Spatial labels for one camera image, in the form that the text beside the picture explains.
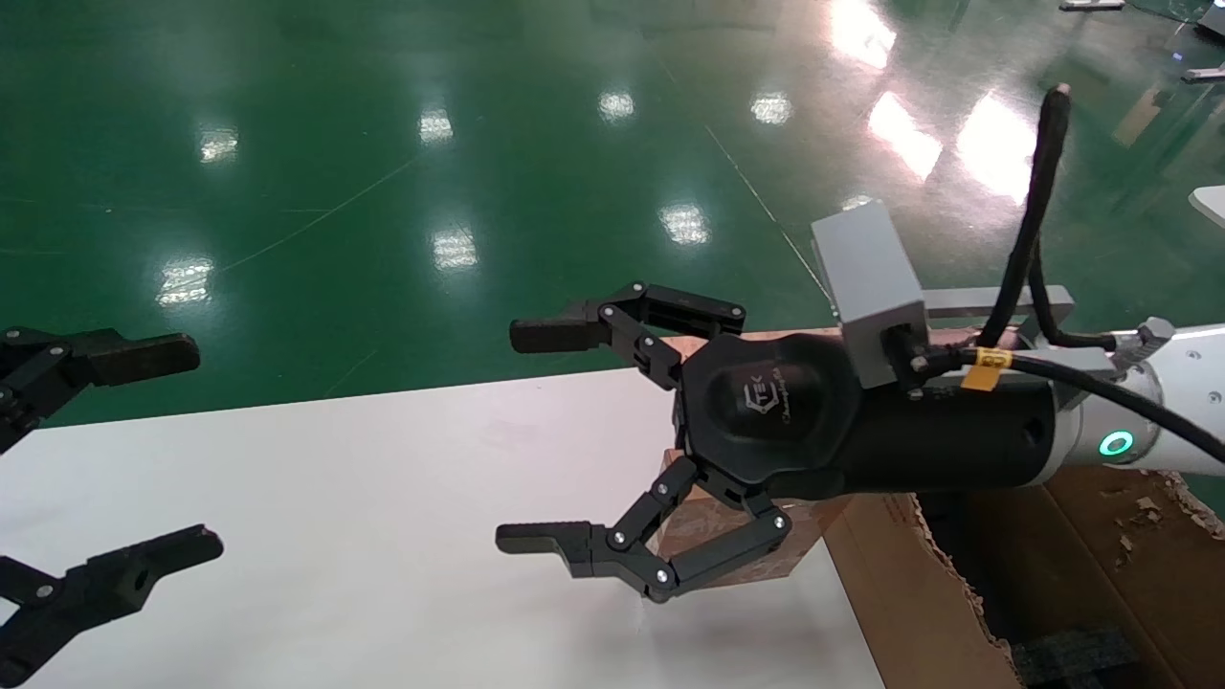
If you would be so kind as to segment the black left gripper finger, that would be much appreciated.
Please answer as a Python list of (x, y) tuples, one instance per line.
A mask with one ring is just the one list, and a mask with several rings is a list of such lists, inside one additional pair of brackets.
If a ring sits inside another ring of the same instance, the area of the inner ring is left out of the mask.
[(162, 577), (202, 566), (224, 552), (203, 523), (91, 557), (54, 577), (1, 558), (1, 596), (13, 614), (1, 628), (1, 684), (17, 688), (81, 633), (145, 609)]
[(113, 329), (70, 335), (4, 329), (1, 336), (1, 454), (88, 387), (125, 387), (201, 367), (185, 333), (126, 340)]

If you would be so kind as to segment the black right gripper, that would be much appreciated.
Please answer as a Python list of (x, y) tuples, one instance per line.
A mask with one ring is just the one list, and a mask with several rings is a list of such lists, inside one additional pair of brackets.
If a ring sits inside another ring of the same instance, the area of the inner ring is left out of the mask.
[[(687, 456), (617, 523), (500, 523), (499, 550), (554, 553), (575, 579), (616, 577), (662, 604), (775, 552), (791, 519), (769, 497), (1007, 489), (1036, 483), (1054, 456), (1058, 409), (1044, 383), (992, 391), (941, 383), (919, 397), (897, 383), (867, 389), (840, 337), (740, 340), (745, 319), (737, 302), (632, 282), (600, 300), (570, 302), (556, 318), (512, 320), (517, 353), (606, 347), (657, 387), (677, 389)], [(710, 341), (682, 364), (657, 330)], [(648, 542), (693, 488), (748, 521), (662, 558)]]

